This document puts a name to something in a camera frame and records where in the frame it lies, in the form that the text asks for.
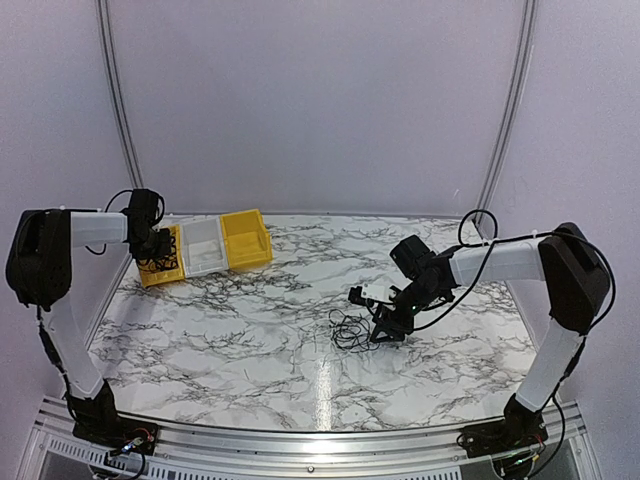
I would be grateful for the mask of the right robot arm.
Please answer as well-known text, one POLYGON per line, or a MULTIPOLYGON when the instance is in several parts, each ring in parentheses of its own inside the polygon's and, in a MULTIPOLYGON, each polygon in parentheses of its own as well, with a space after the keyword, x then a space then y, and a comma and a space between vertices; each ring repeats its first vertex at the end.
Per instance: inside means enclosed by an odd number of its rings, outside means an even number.
POLYGON ((437 302, 454 309, 457 289, 482 283, 532 285, 546 303, 536 332, 536 355, 508 400, 495 430, 506 448, 529 437, 542 410, 571 375, 592 330, 615 302, 615 277, 602 250, 574 222, 546 232, 477 243, 461 242, 439 253, 417 236, 401 241, 391 258, 408 283, 402 288, 365 284, 355 302, 375 309, 372 342, 402 341, 419 331, 416 316, 437 302))

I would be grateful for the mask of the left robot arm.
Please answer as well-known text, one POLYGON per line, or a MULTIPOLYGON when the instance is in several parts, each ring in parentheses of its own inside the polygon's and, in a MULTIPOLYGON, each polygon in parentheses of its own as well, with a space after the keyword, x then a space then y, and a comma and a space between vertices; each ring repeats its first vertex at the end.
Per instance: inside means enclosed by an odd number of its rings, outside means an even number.
POLYGON ((90 359, 70 302, 72 253, 76 248, 125 244, 136 260, 157 260, 171 252, 163 219, 163 197, 131 189, 119 212, 106 209, 26 210, 9 250, 6 279, 19 303, 36 309, 39 335, 50 362, 65 383, 67 405, 76 424, 106 445, 125 438, 108 382, 90 359))

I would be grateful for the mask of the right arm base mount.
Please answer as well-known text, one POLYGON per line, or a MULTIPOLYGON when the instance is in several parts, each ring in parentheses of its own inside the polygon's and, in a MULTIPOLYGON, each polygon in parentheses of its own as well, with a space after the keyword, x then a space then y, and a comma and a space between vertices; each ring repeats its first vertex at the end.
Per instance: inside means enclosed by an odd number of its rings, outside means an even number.
POLYGON ((529 446, 541 446, 548 439, 542 420, 518 417, 467 425, 456 442, 469 458, 501 454, 529 446))

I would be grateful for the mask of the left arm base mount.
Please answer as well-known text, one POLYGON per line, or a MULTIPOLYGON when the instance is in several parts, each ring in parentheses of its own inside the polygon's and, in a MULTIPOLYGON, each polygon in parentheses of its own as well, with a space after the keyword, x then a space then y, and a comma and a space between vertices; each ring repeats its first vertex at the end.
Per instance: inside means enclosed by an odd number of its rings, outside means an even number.
POLYGON ((74 415, 73 435, 76 438, 120 451, 135 439, 142 443, 133 448, 136 453, 152 455, 155 451, 159 426, 156 423, 118 416, 115 422, 74 415))

